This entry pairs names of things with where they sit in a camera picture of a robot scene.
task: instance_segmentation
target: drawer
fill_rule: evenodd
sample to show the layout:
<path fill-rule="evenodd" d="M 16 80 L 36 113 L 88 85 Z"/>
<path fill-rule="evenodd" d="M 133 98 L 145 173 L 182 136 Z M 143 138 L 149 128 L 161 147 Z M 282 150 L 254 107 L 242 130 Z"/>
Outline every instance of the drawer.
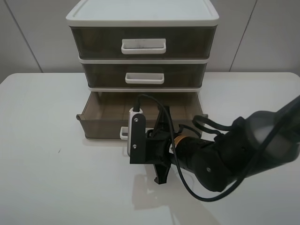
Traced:
<path fill-rule="evenodd" d="M 92 91 L 197 91 L 208 60 L 80 60 Z"/>
<path fill-rule="evenodd" d="M 77 115 L 88 139 L 120 139 L 122 127 L 128 126 L 129 110 L 138 93 L 91 92 L 82 112 Z M 174 129 L 179 124 L 192 125 L 195 115 L 202 115 L 197 93 L 152 93 L 152 96 L 170 107 Z M 146 117 L 146 127 L 153 128 L 158 116 L 158 107 L 150 99 L 141 100 L 141 109 Z M 185 135 L 194 135 L 184 131 Z"/>
<path fill-rule="evenodd" d="M 67 15 L 82 59 L 206 59 L 219 16 L 209 0 L 81 0 Z"/>
<path fill-rule="evenodd" d="M 206 59 L 216 27 L 71 27 L 82 59 Z"/>

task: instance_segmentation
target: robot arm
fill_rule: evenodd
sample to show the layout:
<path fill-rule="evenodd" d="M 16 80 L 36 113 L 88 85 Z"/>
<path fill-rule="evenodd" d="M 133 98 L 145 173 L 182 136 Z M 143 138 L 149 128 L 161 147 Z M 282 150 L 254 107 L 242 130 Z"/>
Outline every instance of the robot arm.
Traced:
<path fill-rule="evenodd" d="M 235 187 L 230 187 L 234 190 L 245 177 L 292 162 L 299 155 L 300 96 L 278 112 L 258 111 L 246 119 L 237 118 L 230 127 L 195 116 L 193 123 L 197 128 L 217 135 L 214 142 L 175 133 L 168 107 L 162 106 L 153 97 L 144 94 L 141 96 L 155 100 L 159 104 L 160 113 L 154 129 L 146 135 L 144 115 L 135 113 L 131 117 L 131 138 L 128 142 L 130 163 L 153 164 L 158 184 L 166 183 L 172 163 L 177 165 L 179 174 L 180 168 L 194 173 L 199 182 L 210 191 L 222 192 L 230 183 L 237 181 L 233 184 Z M 139 102 L 133 110 L 140 110 Z M 228 132 L 224 135 L 198 122 Z M 182 182 L 194 196 L 184 179 Z"/>

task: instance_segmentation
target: white table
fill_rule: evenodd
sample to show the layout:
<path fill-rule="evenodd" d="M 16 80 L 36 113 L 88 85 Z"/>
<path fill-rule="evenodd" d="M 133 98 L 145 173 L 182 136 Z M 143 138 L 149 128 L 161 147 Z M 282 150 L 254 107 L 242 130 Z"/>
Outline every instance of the white table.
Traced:
<path fill-rule="evenodd" d="M 299 94 L 291 73 L 206 73 L 200 100 L 211 119 L 230 125 Z M 88 96 L 82 73 L 14 74 L 0 85 L 1 225 L 299 224 L 299 159 L 201 203 L 175 167 L 157 185 L 151 165 L 129 164 L 125 142 L 86 140 L 75 116 Z M 184 174 L 196 193 L 215 195 Z"/>

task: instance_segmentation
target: white drawer handle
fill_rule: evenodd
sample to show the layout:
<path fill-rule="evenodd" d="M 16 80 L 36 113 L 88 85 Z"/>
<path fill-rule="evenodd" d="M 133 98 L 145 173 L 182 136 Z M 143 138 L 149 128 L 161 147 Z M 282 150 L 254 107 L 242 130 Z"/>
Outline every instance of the white drawer handle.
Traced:
<path fill-rule="evenodd" d="M 121 51 L 123 54 L 164 54 L 165 39 L 123 39 Z"/>
<path fill-rule="evenodd" d="M 148 130 L 152 130 L 152 129 L 153 128 L 146 128 L 145 133 L 147 133 Z M 128 127 L 121 127 L 120 139 L 124 141 L 128 140 Z"/>
<path fill-rule="evenodd" d="M 126 73 L 125 82 L 135 84 L 163 84 L 165 82 L 165 75 L 152 73 Z"/>

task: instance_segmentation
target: brown translucent drawer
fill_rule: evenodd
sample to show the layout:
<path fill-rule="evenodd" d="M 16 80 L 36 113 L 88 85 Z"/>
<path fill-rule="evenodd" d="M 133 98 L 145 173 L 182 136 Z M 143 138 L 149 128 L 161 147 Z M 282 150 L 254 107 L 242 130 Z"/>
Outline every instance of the brown translucent drawer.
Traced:
<path fill-rule="evenodd" d="M 76 118 L 88 139 L 120 139 L 121 127 L 128 126 L 129 110 L 139 93 L 91 92 L 89 100 Z M 202 115 L 197 93 L 151 93 L 152 96 L 170 107 L 174 129 L 179 124 L 192 125 L 195 115 Z M 158 107 L 150 99 L 141 100 L 141 109 L 146 117 L 146 127 L 153 128 L 158 116 Z M 185 135 L 194 135 L 189 130 Z"/>
<path fill-rule="evenodd" d="M 124 63 L 125 61 L 80 60 L 91 89 L 123 91 L 128 89 L 197 91 L 201 87 L 208 60 L 127 60 L 130 63 Z"/>
<path fill-rule="evenodd" d="M 206 59 L 213 27 L 71 27 L 82 59 Z"/>

